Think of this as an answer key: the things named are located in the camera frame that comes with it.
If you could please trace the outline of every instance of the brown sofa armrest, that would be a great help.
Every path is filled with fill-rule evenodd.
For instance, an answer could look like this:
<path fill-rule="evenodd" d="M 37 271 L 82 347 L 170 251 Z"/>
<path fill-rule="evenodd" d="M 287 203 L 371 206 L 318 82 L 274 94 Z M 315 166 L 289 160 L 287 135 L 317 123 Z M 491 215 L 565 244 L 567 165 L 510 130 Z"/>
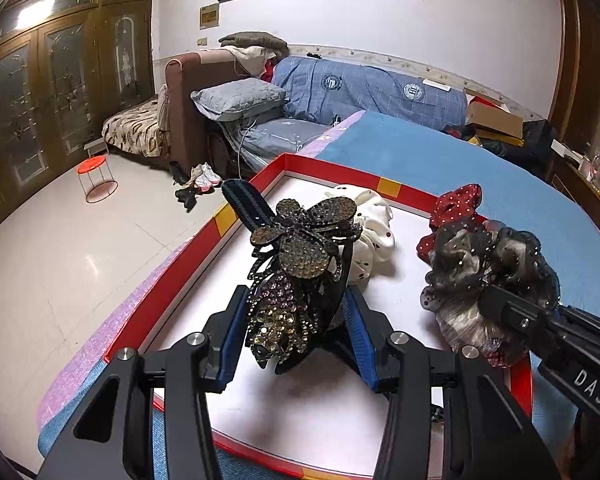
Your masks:
<path fill-rule="evenodd" d="M 210 160 L 207 121 L 193 104 L 191 92 L 249 75 L 227 50 L 205 50 L 181 54 L 164 69 L 169 88 L 171 160 L 185 171 Z"/>

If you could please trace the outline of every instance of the white cable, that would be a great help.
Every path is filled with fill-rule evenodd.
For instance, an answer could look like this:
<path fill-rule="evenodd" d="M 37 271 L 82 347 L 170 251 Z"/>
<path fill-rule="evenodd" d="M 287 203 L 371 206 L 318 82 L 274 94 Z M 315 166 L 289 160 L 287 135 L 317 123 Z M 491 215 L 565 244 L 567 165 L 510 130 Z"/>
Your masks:
<path fill-rule="evenodd" d="M 247 128 L 247 130 L 242 134 L 242 139 L 240 140 L 240 146 L 238 146 L 238 178 L 242 180 L 242 175 L 240 174 L 240 151 L 242 150 L 242 143 L 244 142 L 244 138 L 247 136 L 249 131 L 256 125 L 258 118 L 256 117 L 253 120 L 253 124 Z"/>

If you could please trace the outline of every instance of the tile floor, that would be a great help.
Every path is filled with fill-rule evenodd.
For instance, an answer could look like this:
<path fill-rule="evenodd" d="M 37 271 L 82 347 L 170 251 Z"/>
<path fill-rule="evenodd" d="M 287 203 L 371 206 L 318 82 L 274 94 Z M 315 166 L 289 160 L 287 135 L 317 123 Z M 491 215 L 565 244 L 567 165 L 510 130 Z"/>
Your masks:
<path fill-rule="evenodd" d="M 106 200 L 85 203 L 71 170 L 0 225 L 0 448 L 33 471 L 36 411 L 56 374 L 224 203 L 216 189 L 187 214 L 167 173 L 109 163 L 119 186 Z"/>

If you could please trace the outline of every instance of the silver screw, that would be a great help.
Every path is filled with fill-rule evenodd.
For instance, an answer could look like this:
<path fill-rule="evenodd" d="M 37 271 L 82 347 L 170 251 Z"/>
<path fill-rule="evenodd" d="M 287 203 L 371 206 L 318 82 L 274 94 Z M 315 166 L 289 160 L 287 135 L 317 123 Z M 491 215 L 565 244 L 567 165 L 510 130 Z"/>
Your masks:
<path fill-rule="evenodd" d="M 121 361 L 129 361 L 134 355 L 136 355 L 136 351 L 133 348 L 123 348 L 118 351 L 118 359 Z"/>
<path fill-rule="evenodd" d="M 391 342 L 396 344 L 396 345 L 404 345 L 407 344 L 409 342 L 409 336 L 406 335 L 406 333 L 401 332 L 401 331 L 396 331 L 393 332 L 389 338 L 391 339 Z"/>
<path fill-rule="evenodd" d="M 475 346 L 467 345 L 462 347 L 462 355 L 467 359 L 475 359 L 480 355 Z"/>
<path fill-rule="evenodd" d="M 205 342 L 205 335 L 202 332 L 194 332 L 187 336 L 187 343 L 191 346 L 202 345 L 203 342 Z"/>

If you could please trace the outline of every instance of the wooden desk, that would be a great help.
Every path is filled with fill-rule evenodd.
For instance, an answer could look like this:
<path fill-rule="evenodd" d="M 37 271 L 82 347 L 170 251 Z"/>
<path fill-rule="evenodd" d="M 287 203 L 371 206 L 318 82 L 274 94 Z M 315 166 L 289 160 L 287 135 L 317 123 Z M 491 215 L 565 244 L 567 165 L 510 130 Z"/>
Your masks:
<path fill-rule="evenodd" d="M 600 229 L 600 195 L 596 189 L 561 156 L 554 155 L 553 170 L 549 184 L 579 204 Z"/>

